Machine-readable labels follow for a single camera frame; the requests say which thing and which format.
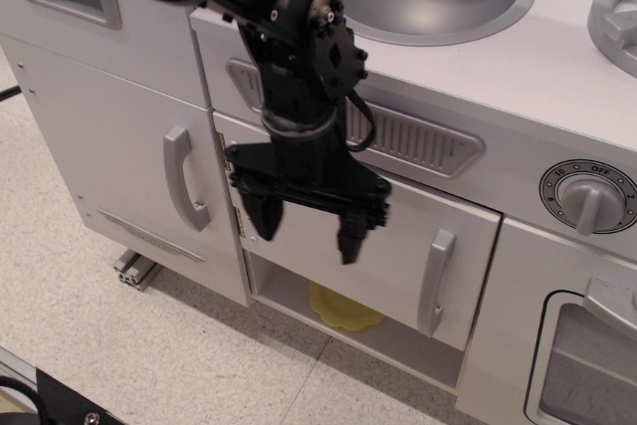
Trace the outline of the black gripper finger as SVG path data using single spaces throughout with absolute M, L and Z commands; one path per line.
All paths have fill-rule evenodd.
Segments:
M 276 196 L 262 196 L 243 192 L 242 201 L 257 233 L 271 241 L 283 218 L 283 201 Z
M 356 262 L 367 231 L 367 219 L 363 213 L 347 213 L 339 218 L 337 245 L 344 265 Z

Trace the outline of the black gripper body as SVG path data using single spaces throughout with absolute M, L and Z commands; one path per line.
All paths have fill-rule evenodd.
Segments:
M 261 143 L 226 149 L 232 185 L 243 192 L 276 196 L 339 217 L 363 213 L 368 230 L 386 224 L 389 182 L 352 156 L 345 140 L 345 113 L 311 139 L 270 135 Z

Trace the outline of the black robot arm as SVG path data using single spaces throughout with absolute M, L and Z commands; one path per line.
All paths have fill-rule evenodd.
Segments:
M 355 160 L 346 109 L 371 110 L 357 94 L 367 76 L 341 0 L 158 0 L 207 6 L 238 26 L 263 92 L 266 143 L 229 147 L 231 183 L 258 234 L 275 236 L 285 203 L 334 214 L 345 264 L 357 260 L 369 231 L 382 226 L 391 188 Z

